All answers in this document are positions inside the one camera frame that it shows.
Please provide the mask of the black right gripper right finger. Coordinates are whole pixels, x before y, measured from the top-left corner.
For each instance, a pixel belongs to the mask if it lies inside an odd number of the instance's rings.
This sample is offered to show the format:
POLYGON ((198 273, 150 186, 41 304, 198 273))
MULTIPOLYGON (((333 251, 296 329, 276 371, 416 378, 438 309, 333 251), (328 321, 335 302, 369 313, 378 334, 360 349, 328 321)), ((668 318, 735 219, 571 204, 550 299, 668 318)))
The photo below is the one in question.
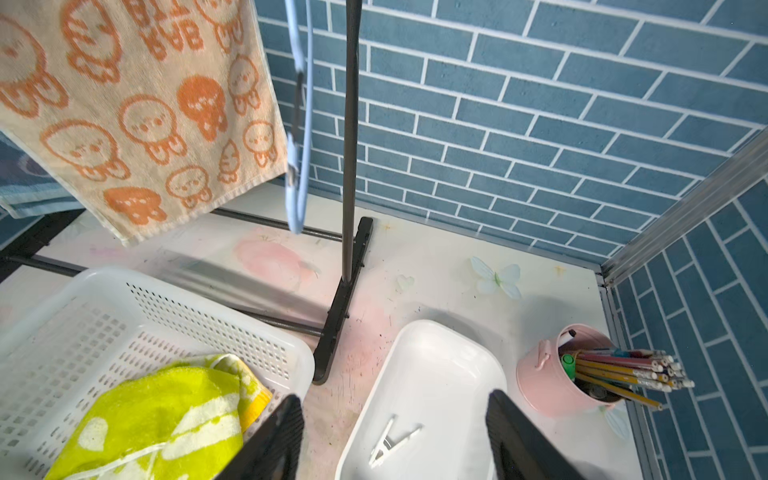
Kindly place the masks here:
POLYGON ((490 393, 485 424, 498 479, 583 479, 502 390, 490 393))

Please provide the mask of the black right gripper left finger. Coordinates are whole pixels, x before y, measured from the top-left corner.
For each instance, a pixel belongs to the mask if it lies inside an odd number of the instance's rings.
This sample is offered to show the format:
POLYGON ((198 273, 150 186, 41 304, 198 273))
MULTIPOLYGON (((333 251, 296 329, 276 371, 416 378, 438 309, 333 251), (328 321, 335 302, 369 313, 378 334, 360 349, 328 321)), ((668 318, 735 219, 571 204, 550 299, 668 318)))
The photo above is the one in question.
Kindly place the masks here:
POLYGON ((294 394, 288 395, 216 479, 294 480, 304 426, 301 400, 294 394))

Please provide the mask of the yellow green towel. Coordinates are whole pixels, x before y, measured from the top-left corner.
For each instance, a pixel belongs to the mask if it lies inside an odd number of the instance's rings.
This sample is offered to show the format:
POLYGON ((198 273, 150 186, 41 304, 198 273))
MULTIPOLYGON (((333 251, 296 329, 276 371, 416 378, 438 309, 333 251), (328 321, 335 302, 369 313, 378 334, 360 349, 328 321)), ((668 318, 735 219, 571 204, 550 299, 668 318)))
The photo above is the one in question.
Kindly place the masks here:
POLYGON ((187 357, 101 395, 49 479, 213 479, 273 394, 237 356, 187 357))

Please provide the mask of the beige clothespin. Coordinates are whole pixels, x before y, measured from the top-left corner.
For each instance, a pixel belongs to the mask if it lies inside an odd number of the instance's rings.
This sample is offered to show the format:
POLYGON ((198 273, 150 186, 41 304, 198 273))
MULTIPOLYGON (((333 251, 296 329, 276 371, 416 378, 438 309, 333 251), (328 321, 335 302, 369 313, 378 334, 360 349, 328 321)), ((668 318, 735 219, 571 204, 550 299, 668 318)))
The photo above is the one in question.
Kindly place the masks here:
POLYGON ((371 469, 382 466, 394 453, 401 450, 422 431, 423 426, 418 425, 414 430, 405 434, 399 440, 394 440, 390 436, 390 433, 397 419, 397 415, 391 416, 374 445, 374 448, 371 450, 368 462, 371 469))

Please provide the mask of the light blue wire hanger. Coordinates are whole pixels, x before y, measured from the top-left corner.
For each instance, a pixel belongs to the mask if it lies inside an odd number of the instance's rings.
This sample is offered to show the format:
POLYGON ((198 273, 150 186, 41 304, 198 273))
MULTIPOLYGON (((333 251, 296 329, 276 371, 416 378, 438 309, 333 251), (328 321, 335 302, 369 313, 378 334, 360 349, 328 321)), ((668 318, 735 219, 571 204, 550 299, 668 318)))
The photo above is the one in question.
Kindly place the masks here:
POLYGON ((311 2, 305 2, 307 40, 301 40, 297 3, 285 0, 291 53, 296 73, 291 130, 287 133, 285 206, 289 230, 304 229, 311 166, 311 135, 314 88, 314 42, 311 2))

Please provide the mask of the orange bunny towel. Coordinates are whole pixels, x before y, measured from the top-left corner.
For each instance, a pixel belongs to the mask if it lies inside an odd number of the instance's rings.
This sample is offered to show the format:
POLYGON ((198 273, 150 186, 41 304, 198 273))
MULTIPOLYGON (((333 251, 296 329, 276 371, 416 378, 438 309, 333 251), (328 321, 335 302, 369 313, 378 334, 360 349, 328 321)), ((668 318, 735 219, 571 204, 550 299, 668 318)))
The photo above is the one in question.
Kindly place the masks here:
POLYGON ((123 244, 287 170, 250 1, 5 1, 1 130, 123 244))

